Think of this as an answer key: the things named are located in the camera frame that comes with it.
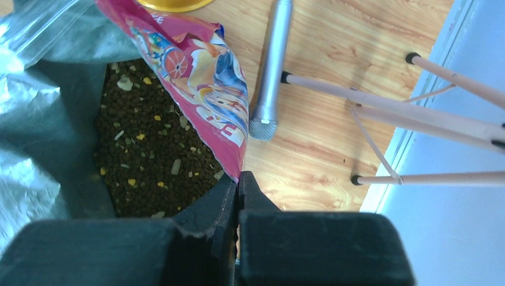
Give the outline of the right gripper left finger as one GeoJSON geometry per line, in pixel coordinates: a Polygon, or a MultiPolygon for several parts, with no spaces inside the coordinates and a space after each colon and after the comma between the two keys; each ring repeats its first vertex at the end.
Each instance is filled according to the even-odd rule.
{"type": "Polygon", "coordinates": [[[1,258],[2,285],[229,285],[237,185],[170,218],[40,220],[1,258]]]}

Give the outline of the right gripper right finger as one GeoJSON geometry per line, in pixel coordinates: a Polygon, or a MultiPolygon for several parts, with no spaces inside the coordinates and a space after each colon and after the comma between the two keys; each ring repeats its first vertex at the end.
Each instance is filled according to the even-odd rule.
{"type": "Polygon", "coordinates": [[[238,285],[415,285],[392,222],[376,213],[282,211],[242,172],[238,285]]]}

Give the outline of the pet food bag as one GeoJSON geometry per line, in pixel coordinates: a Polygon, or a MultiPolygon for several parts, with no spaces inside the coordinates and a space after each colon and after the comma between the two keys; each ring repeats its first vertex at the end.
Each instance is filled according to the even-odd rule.
{"type": "Polygon", "coordinates": [[[1,18],[1,257],[26,228],[113,219],[92,167],[106,65],[138,53],[92,1],[15,1],[1,18]]]}

